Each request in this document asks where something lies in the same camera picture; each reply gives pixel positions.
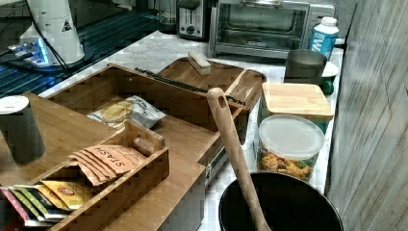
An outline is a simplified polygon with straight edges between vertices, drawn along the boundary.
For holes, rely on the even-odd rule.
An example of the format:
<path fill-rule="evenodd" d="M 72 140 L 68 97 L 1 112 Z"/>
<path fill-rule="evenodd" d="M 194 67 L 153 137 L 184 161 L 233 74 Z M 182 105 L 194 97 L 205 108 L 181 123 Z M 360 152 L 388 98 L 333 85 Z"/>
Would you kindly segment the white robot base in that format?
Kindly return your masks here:
<path fill-rule="evenodd" d="M 81 43 L 68 0 L 26 0 L 32 24 L 20 37 L 24 61 L 38 69 L 63 70 L 90 62 L 93 51 Z"/>

